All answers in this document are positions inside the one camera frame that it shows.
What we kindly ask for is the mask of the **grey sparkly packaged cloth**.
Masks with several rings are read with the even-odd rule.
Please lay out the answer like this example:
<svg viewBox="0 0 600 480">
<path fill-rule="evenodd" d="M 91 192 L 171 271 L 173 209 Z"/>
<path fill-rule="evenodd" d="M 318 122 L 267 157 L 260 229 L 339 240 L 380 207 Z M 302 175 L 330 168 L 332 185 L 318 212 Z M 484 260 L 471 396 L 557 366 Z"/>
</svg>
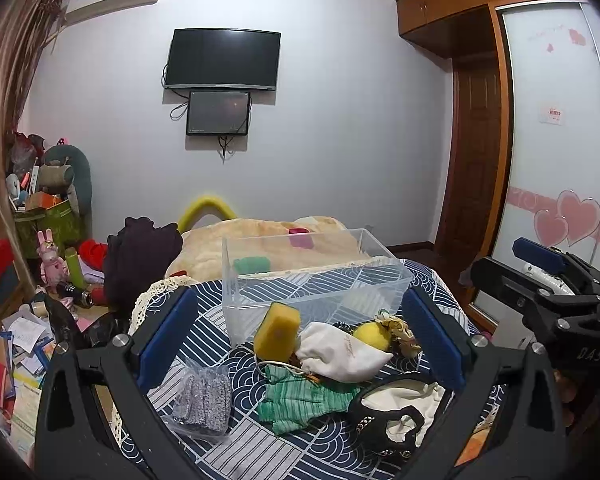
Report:
<svg viewBox="0 0 600 480">
<path fill-rule="evenodd" d="M 232 408 L 233 386 L 228 368 L 186 359 L 171 413 L 161 419 L 178 436 L 220 442 L 228 435 Z"/>
</svg>

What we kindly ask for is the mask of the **white black-strapped bag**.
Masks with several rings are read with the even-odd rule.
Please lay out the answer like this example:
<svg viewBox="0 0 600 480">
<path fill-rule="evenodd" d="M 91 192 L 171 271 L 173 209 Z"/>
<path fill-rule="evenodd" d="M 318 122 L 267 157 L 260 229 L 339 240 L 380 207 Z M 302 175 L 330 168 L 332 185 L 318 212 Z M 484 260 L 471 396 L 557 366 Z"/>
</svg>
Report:
<svg viewBox="0 0 600 480">
<path fill-rule="evenodd" d="M 391 375 L 361 390 L 349 404 L 348 416 L 366 451 L 409 460 L 452 397 L 431 375 Z"/>
</svg>

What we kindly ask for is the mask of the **yellow sponge block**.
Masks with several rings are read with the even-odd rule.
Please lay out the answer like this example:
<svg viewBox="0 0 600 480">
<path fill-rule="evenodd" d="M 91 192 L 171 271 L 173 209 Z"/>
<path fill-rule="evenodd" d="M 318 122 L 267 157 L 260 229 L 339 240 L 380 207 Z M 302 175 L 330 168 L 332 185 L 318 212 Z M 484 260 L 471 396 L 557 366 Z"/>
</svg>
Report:
<svg viewBox="0 0 600 480">
<path fill-rule="evenodd" d="M 253 337 L 253 351 L 259 360 L 287 362 L 296 348 L 300 312 L 272 302 Z"/>
</svg>

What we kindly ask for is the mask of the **green knitted cloth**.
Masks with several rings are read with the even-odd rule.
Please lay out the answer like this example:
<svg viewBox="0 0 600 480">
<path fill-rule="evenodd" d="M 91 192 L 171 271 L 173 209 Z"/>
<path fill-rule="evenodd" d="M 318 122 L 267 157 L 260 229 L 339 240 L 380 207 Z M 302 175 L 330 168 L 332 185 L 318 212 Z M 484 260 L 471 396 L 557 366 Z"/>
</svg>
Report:
<svg viewBox="0 0 600 480">
<path fill-rule="evenodd" d="M 314 419 L 345 413 L 365 386 L 309 377 L 274 364 L 261 366 L 260 372 L 265 394 L 257 407 L 258 419 L 276 436 L 306 429 Z"/>
</svg>

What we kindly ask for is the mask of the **dried flower bundle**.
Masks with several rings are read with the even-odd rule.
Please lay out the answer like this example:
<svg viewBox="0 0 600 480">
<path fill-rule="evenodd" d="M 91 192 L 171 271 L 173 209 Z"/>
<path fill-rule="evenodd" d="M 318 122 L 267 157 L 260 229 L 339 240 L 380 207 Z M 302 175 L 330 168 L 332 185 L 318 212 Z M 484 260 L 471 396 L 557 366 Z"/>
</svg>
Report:
<svg viewBox="0 0 600 480">
<path fill-rule="evenodd" d="M 422 353 L 422 347 L 419 345 L 410 326 L 402 318 L 386 310 L 380 310 L 378 315 L 376 315 L 375 321 L 381 327 L 388 330 L 390 349 L 395 356 L 402 356 L 405 359 L 415 359 Z"/>
</svg>

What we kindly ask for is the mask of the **yellow round ball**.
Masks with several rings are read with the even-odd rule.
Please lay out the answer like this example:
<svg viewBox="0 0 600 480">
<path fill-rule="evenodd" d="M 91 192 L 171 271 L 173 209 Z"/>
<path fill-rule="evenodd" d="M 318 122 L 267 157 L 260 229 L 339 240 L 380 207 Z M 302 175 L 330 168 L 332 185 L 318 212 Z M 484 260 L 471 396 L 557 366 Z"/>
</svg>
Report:
<svg viewBox="0 0 600 480">
<path fill-rule="evenodd" d="M 377 322 L 367 322 L 358 326 L 352 336 L 383 352 L 388 352 L 391 347 L 390 332 Z"/>
</svg>

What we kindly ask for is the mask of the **white drawstring pouch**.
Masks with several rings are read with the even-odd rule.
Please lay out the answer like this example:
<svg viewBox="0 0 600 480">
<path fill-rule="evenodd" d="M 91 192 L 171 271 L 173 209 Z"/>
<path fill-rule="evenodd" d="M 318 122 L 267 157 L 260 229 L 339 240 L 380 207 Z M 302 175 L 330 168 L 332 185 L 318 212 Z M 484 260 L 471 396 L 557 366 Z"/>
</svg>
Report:
<svg viewBox="0 0 600 480">
<path fill-rule="evenodd" d="M 309 323 L 299 333 L 294 353 L 305 373 L 343 384 L 371 380 L 392 359 L 390 353 L 321 322 Z"/>
</svg>

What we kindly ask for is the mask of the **clear plastic storage box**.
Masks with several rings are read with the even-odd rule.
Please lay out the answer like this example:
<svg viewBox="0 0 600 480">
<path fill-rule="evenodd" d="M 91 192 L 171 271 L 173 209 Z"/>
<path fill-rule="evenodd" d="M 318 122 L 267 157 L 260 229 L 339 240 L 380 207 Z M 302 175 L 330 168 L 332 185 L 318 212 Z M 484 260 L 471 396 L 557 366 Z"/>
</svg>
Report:
<svg viewBox="0 0 600 480">
<path fill-rule="evenodd" d="M 223 256 L 222 307 L 230 343 L 245 344 L 274 301 L 300 312 L 311 322 L 358 325 L 380 310 L 396 313 L 414 274 L 366 229 L 358 234 L 362 258 L 306 269 L 238 275 Z"/>
</svg>

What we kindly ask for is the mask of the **wooden door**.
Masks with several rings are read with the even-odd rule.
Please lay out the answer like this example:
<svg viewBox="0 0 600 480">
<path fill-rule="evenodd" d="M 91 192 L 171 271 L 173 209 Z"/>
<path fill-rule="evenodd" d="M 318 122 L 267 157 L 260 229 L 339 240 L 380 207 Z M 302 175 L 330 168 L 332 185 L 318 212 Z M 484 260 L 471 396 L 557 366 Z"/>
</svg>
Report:
<svg viewBox="0 0 600 480">
<path fill-rule="evenodd" d="M 480 252 L 498 173 L 501 88 L 493 55 L 453 62 L 452 140 L 434 249 L 456 299 L 469 292 L 463 273 Z"/>
</svg>

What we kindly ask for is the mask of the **green bottle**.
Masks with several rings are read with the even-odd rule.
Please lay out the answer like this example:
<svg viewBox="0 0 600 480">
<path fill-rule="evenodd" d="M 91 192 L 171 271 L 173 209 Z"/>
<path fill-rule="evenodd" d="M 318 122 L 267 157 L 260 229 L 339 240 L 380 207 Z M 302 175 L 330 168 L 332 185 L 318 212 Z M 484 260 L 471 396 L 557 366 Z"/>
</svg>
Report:
<svg viewBox="0 0 600 480">
<path fill-rule="evenodd" d="M 80 265 L 79 254 L 74 247 L 68 247 L 65 251 L 65 262 L 67 265 L 70 281 L 73 286 L 86 289 L 86 281 Z"/>
</svg>

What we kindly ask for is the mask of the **scattered paper pile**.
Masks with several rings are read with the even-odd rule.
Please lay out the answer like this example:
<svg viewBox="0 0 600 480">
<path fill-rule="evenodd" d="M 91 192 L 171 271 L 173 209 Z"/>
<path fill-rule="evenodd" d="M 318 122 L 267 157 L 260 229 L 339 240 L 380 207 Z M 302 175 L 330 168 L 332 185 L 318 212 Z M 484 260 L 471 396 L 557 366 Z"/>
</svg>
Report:
<svg viewBox="0 0 600 480">
<path fill-rule="evenodd" d="M 23 304 L 0 330 L 0 435 L 32 463 L 42 387 L 55 347 L 40 302 Z"/>
</svg>

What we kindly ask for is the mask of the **dark purple clothing pile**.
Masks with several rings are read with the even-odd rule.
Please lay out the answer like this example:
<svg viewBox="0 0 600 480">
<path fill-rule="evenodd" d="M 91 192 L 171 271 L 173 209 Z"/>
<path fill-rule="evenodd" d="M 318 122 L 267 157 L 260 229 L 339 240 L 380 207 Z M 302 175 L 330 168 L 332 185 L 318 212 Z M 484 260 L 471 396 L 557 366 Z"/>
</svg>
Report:
<svg viewBox="0 0 600 480">
<path fill-rule="evenodd" d="M 137 298 L 163 279 L 182 246 L 175 222 L 156 228 L 149 218 L 126 218 L 123 228 L 107 238 L 104 293 L 109 307 L 129 318 Z"/>
</svg>

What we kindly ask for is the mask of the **red plush item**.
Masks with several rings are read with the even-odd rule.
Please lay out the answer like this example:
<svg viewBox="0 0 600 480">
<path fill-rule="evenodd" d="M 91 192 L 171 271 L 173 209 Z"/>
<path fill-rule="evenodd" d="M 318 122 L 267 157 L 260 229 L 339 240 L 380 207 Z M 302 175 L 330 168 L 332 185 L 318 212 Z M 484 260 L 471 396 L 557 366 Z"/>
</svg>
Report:
<svg viewBox="0 0 600 480">
<path fill-rule="evenodd" d="M 108 245 L 96 242 L 96 240 L 84 240 L 80 244 L 79 256 L 81 260 L 91 269 L 102 272 L 104 261 L 108 252 Z"/>
</svg>

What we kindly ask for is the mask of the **pink rabbit toy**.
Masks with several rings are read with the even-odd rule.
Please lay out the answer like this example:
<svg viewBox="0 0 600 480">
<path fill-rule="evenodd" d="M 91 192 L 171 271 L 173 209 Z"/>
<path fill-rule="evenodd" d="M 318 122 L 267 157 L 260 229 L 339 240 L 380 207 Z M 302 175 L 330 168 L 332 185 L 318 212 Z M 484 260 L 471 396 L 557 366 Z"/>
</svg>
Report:
<svg viewBox="0 0 600 480">
<path fill-rule="evenodd" d="M 58 246 L 51 229 L 38 231 L 38 249 L 41 258 L 41 278 L 46 287 L 55 290 L 57 285 L 68 280 L 67 263 L 59 255 Z"/>
</svg>

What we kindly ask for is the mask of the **beige fluffy blanket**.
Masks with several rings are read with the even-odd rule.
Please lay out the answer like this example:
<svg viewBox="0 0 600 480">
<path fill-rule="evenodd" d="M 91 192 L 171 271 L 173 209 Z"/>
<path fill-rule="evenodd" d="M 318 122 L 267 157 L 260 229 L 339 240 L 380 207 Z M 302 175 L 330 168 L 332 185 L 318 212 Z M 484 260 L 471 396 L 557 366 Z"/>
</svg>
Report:
<svg viewBox="0 0 600 480">
<path fill-rule="evenodd" d="M 288 230 L 312 232 L 314 248 L 292 247 Z M 185 274 L 198 282 L 222 278 L 223 256 L 228 262 L 248 256 L 265 256 L 272 271 L 329 266 L 362 258 L 358 234 L 349 232 L 332 217 L 304 217 L 294 222 L 257 219 L 225 220 L 196 228 L 182 235 L 180 254 L 171 262 L 166 276 Z"/>
</svg>

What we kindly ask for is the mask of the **blue patterned bedspread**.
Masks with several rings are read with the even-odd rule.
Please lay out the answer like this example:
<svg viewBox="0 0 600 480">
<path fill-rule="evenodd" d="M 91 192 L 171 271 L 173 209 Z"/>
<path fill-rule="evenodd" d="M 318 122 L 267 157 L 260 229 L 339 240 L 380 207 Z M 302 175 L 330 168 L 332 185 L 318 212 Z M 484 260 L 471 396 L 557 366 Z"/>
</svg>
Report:
<svg viewBox="0 0 600 480">
<path fill-rule="evenodd" d="M 349 327 L 396 307 L 410 278 L 444 314 L 468 334 L 477 329 L 442 278 L 412 260 L 340 266 L 257 280 L 247 288 L 247 324 L 256 322 L 259 301 L 279 300 L 299 309 L 303 323 Z M 257 362 L 251 342 L 230 346 L 218 281 L 192 287 L 199 314 L 178 346 L 166 377 L 147 396 L 157 411 L 172 414 L 193 365 L 218 368 L 232 384 L 232 408 L 224 437 L 181 434 L 178 442 L 207 479 L 392 479 L 405 462 L 366 448 L 346 414 L 361 391 L 329 379 L 313 380 L 281 365 Z"/>
</svg>

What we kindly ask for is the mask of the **yellow foam arch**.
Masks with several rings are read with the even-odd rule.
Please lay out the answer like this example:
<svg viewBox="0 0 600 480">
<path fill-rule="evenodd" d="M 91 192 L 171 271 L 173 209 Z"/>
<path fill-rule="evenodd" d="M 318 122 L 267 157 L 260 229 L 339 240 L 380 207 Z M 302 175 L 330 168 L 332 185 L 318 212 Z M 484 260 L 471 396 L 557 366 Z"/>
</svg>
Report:
<svg viewBox="0 0 600 480">
<path fill-rule="evenodd" d="M 203 195 L 193 200 L 178 219 L 178 232 L 191 229 L 205 214 L 214 214 L 221 221 L 237 218 L 235 211 L 218 196 Z"/>
</svg>

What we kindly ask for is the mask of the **green sponge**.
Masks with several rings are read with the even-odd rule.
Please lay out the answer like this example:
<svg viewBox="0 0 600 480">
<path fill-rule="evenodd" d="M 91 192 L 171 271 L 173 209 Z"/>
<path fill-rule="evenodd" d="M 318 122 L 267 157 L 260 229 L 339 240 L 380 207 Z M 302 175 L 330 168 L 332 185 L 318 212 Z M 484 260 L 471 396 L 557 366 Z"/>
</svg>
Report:
<svg viewBox="0 0 600 480">
<path fill-rule="evenodd" d="M 237 258 L 233 268 L 238 275 L 268 273 L 271 271 L 271 260 L 265 256 Z"/>
</svg>

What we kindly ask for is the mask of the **teal plush pillow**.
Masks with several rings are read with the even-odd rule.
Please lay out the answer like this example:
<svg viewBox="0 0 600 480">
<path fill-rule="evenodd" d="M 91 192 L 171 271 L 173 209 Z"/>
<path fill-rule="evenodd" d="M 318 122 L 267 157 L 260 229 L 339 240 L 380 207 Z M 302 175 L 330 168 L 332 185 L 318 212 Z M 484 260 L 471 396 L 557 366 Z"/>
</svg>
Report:
<svg viewBox="0 0 600 480">
<path fill-rule="evenodd" d="M 58 144 L 44 153 L 42 162 L 66 162 L 72 168 L 78 211 L 81 216 L 88 216 L 92 211 L 93 188 L 91 166 L 84 153 L 74 145 Z"/>
</svg>

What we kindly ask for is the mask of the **pink sponge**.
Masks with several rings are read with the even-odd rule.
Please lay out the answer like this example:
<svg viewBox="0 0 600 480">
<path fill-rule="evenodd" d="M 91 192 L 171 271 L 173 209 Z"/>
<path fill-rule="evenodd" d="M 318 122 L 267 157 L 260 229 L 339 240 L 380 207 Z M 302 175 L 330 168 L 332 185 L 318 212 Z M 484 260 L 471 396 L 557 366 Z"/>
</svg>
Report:
<svg viewBox="0 0 600 480">
<path fill-rule="evenodd" d="M 288 230 L 288 236 L 292 247 L 309 250 L 314 248 L 312 232 L 306 228 L 291 228 Z"/>
</svg>

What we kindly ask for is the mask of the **striped curtain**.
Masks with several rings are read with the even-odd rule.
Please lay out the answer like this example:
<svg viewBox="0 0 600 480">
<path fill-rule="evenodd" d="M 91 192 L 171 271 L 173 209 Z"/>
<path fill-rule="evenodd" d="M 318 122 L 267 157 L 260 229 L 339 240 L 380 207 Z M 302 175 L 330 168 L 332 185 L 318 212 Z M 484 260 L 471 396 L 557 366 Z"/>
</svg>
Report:
<svg viewBox="0 0 600 480">
<path fill-rule="evenodd" d="M 61 14 L 64 0 L 6 0 L 0 6 L 0 240 L 8 240 L 23 287 L 33 278 L 16 232 L 6 191 L 8 146 L 22 116 L 43 44 Z"/>
</svg>

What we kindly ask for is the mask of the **small wall monitor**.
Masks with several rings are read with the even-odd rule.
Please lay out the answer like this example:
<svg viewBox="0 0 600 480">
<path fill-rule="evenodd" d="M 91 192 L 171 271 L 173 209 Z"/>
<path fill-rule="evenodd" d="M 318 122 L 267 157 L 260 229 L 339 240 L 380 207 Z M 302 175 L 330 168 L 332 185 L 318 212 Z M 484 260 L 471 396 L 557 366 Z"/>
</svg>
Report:
<svg viewBox="0 0 600 480">
<path fill-rule="evenodd" d="M 189 92 L 186 134 L 188 136 L 246 136 L 251 96 L 245 91 Z"/>
</svg>

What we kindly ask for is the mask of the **large wall television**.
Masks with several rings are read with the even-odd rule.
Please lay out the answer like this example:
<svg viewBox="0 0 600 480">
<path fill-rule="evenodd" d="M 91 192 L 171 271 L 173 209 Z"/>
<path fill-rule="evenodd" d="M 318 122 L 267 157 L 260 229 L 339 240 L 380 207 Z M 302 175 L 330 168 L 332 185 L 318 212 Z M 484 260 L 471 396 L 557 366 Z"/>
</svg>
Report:
<svg viewBox="0 0 600 480">
<path fill-rule="evenodd" d="M 168 89 L 246 89 L 277 86 L 279 32 L 181 28 L 172 36 L 164 72 Z"/>
</svg>

